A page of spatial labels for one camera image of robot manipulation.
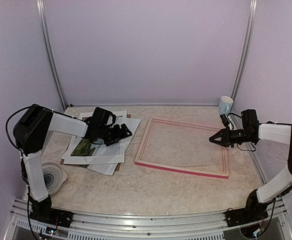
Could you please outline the pink wooden picture frame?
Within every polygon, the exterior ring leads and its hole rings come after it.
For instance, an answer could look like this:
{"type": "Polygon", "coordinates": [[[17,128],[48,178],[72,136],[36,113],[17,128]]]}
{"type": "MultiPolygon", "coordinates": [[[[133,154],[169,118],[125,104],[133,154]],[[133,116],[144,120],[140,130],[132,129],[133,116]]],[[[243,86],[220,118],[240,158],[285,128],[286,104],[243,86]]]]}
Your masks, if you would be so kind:
{"type": "Polygon", "coordinates": [[[151,117],[134,163],[181,174],[228,179],[227,149],[209,142],[218,127],[151,117]]]}

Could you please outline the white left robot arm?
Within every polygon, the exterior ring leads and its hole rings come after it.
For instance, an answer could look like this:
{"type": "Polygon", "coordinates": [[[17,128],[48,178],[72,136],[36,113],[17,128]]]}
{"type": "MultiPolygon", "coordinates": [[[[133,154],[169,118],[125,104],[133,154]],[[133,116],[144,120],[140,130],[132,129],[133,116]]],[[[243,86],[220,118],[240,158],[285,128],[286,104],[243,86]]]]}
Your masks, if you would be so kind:
{"type": "Polygon", "coordinates": [[[42,169],[42,154],[48,134],[57,132],[88,140],[92,144],[111,146],[131,137],[125,123],[117,123],[117,116],[104,108],[96,107],[84,120],[47,107],[32,104],[21,109],[23,115],[13,128],[15,147],[25,170],[30,196],[37,202],[49,198],[42,169]]]}

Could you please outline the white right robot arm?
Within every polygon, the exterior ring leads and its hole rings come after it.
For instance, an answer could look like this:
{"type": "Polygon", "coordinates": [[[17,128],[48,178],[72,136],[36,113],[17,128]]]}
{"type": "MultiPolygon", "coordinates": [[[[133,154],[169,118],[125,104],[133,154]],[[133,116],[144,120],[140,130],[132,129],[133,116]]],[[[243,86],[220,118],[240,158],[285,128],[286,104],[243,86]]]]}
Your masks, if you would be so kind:
{"type": "Polygon", "coordinates": [[[226,115],[220,116],[224,128],[209,138],[211,143],[228,148],[244,143],[261,144],[255,153],[266,173],[267,183],[253,193],[253,199],[266,204],[292,186],[292,123],[261,123],[254,109],[241,112],[241,127],[231,129],[226,115]]]}

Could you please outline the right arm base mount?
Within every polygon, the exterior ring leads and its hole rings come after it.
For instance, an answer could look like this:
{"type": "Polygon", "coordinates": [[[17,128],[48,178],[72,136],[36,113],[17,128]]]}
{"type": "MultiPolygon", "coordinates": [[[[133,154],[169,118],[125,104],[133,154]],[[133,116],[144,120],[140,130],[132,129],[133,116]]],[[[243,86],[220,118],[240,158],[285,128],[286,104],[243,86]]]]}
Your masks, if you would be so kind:
{"type": "Polygon", "coordinates": [[[257,190],[253,190],[246,200],[245,207],[238,209],[228,209],[225,212],[226,223],[228,227],[240,226],[252,222],[266,219],[269,215],[267,207],[273,200],[266,203],[260,203],[257,196],[257,190]]]}

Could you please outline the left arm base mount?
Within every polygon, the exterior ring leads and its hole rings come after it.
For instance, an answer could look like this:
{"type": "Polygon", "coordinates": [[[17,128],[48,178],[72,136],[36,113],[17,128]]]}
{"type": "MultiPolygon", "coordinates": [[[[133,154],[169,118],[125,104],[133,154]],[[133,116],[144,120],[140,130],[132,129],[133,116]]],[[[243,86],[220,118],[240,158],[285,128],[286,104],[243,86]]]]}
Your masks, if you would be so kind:
{"type": "Polygon", "coordinates": [[[37,201],[30,195],[28,199],[31,203],[30,219],[56,227],[70,227],[74,213],[68,210],[53,208],[50,195],[42,201],[37,201]]]}

